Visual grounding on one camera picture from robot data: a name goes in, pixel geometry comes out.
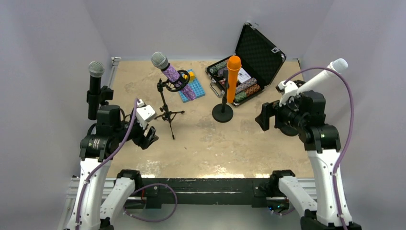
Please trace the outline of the black round-base mic stand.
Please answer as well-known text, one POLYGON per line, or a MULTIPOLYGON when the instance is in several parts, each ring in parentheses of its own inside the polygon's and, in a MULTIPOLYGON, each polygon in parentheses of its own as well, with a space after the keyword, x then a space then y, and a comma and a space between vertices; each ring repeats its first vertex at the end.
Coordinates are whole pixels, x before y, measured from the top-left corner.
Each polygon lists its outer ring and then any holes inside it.
POLYGON ((212 117, 215 121, 220 123, 229 122, 233 118, 233 109, 227 104, 227 93, 228 93, 228 70, 223 72, 225 77, 225 94, 222 98, 222 103, 217 104, 212 109, 212 117))

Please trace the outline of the orange microphone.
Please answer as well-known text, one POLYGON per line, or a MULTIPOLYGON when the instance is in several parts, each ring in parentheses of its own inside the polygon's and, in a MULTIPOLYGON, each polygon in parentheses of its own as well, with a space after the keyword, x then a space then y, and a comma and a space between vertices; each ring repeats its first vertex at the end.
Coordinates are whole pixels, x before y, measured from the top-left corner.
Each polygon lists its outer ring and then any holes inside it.
POLYGON ((231 56, 227 63, 228 70, 228 89, 227 89, 227 102, 232 103, 235 97, 237 87, 238 73, 242 67, 241 59, 238 56, 231 56))

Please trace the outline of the purple glitter microphone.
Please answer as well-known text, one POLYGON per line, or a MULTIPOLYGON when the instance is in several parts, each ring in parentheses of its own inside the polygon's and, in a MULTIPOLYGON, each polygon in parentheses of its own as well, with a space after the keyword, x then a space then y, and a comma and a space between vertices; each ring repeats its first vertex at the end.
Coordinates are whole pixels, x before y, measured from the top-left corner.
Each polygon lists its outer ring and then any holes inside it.
POLYGON ((162 52, 155 52, 151 57, 151 62, 154 67, 161 70, 161 72, 168 78, 176 89, 190 101, 196 99, 196 94, 192 88, 188 85, 189 82, 185 79, 181 73, 179 73, 175 67, 169 63, 168 58, 162 52))

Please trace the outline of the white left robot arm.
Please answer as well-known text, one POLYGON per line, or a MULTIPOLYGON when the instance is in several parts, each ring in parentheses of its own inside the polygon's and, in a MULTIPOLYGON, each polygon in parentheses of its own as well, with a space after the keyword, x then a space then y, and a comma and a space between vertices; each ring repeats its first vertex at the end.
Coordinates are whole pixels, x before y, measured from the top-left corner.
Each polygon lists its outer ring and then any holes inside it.
POLYGON ((127 198, 142 192, 140 172, 122 170, 103 198, 113 157, 124 143, 132 140, 145 150, 158 140, 155 128, 148 126, 157 115, 152 106, 138 102, 129 122, 122 121, 121 114, 117 105, 101 106, 95 114, 95 127, 80 142, 79 186, 66 230, 112 230, 127 198))

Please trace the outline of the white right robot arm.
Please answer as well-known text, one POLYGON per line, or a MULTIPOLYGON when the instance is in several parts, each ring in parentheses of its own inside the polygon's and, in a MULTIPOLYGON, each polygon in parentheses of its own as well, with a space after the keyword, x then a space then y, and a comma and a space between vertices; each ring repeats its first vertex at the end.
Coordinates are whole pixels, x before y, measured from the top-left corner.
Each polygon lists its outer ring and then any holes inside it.
POLYGON ((338 160, 341 142, 335 126, 325 123, 326 100, 315 91, 290 96, 288 103, 264 103, 255 121, 264 131, 274 128, 295 131, 304 145, 314 173, 316 199, 300 185, 291 170, 273 171, 268 183, 271 196, 282 194, 300 216, 303 230, 360 230, 345 200, 338 160))

